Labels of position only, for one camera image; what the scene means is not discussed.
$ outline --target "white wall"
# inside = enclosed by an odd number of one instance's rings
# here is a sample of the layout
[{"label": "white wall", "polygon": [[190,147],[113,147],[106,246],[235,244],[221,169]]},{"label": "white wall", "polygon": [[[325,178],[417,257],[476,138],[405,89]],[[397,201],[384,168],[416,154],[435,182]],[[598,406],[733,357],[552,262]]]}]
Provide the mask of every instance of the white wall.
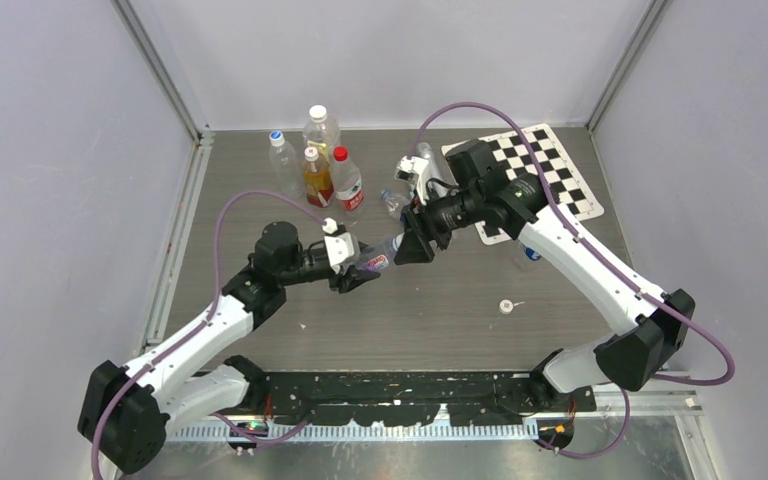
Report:
[{"label": "white wall", "polygon": [[[169,40],[176,83],[225,130],[301,128],[314,103],[348,127],[415,128],[464,100],[524,124],[584,124],[649,1],[139,3],[160,20],[152,36]],[[472,111],[435,125],[499,122]]]},{"label": "white wall", "polygon": [[109,2],[0,1],[0,479],[86,478],[87,379],[133,354],[190,151]]},{"label": "white wall", "polygon": [[[597,141],[637,267],[734,353],[700,391],[729,478],[768,478],[768,1],[673,2]],[[688,334],[676,364],[718,357]]]}]

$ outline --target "white panel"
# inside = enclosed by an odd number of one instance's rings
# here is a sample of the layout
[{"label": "white panel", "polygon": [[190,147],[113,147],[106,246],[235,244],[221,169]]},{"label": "white panel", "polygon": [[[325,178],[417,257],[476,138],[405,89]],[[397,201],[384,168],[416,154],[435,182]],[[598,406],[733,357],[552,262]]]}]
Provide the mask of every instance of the white panel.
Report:
[{"label": "white panel", "polygon": [[[648,0],[143,0],[213,129],[416,127],[490,103],[523,125],[583,124]],[[472,111],[437,126],[499,125]]]},{"label": "white panel", "polygon": [[0,479],[85,478],[87,379],[135,353],[191,148],[109,2],[0,1]]},{"label": "white panel", "polygon": [[[768,478],[768,2],[673,2],[597,134],[635,267],[696,299],[737,373],[699,389],[730,473]],[[719,354],[687,335],[694,377]]]}]

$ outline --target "bottle cap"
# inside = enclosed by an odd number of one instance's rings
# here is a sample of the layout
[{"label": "bottle cap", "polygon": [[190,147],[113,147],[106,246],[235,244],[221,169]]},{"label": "bottle cap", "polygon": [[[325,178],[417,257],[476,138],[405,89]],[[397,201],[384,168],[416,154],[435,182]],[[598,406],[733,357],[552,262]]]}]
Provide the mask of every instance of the bottle cap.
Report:
[{"label": "bottle cap", "polygon": [[269,143],[271,143],[273,147],[284,145],[284,134],[281,133],[280,130],[275,130],[269,134]]},{"label": "bottle cap", "polygon": [[326,110],[322,105],[314,105],[310,107],[310,111],[308,113],[310,114],[310,119],[315,123],[322,123],[326,118],[328,118],[328,110]]},{"label": "bottle cap", "polygon": [[346,149],[346,147],[339,146],[334,149],[334,160],[337,160],[338,162],[343,162],[347,158],[349,158],[349,150]]},{"label": "bottle cap", "polygon": [[305,160],[308,162],[315,162],[319,158],[319,150],[316,147],[305,148]]}]

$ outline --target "black and white checkered pattern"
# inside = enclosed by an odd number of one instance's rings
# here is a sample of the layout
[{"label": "black and white checkered pattern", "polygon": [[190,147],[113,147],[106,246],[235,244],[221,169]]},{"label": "black and white checkered pattern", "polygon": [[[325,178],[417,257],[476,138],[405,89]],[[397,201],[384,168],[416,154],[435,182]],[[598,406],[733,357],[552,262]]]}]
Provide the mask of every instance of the black and white checkered pattern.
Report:
[{"label": "black and white checkered pattern", "polygon": [[[570,212],[579,220],[598,217],[604,213],[604,209],[596,201],[593,192],[587,182],[581,177],[578,169],[572,163],[566,150],[558,141],[555,132],[545,124],[534,125],[523,130],[525,138],[534,149],[540,166],[549,181],[552,190],[557,193],[561,203],[567,205]],[[487,142],[493,149],[496,161],[506,163],[508,178],[513,180],[523,172],[537,174],[537,169],[532,165],[528,151],[515,132],[501,133],[482,137],[480,140]],[[443,147],[443,155],[459,144]],[[478,233],[482,241],[487,245],[504,242],[510,238],[501,230],[486,225],[478,224]]]}]

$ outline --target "gray tabletop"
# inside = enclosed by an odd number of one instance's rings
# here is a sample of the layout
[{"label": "gray tabletop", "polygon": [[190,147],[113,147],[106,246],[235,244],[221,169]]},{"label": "gray tabletop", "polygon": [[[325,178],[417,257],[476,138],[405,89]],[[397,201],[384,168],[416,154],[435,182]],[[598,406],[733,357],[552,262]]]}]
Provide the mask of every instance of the gray tabletop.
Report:
[{"label": "gray tabletop", "polygon": [[[498,130],[431,130],[442,145]],[[584,129],[555,133],[590,185],[605,214],[585,226],[621,259],[626,249],[590,138]],[[346,219],[339,206],[319,213],[347,222],[361,241],[375,243],[401,228],[386,215],[377,193],[392,179],[412,130],[345,131],[343,144],[361,169],[366,210]],[[297,149],[301,136],[287,133]],[[216,216],[235,193],[276,187],[267,159],[266,132],[217,134],[199,198],[166,335],[192,320],[210,302],[212,241]],[[440,160],[441,167],[445,162]],[[223,282],[246,263],[262,228],[286,220],[302,243],[321,239],[318,225],[280,201],[249,197],[227,216],[221,239]],[[241,354],[268,370],[484,370],[531,368],[561,347],[608,332],[588,300],[548,261],[522,261],[515,242],[481,243],[474,228],[459,230],[434,262],[391,267],[380,279],[346,295],[324,282],[287,289],[287,303],[247,338],[228,347],[211,365]],[[503,315],[499,302],[518,305]]]}]

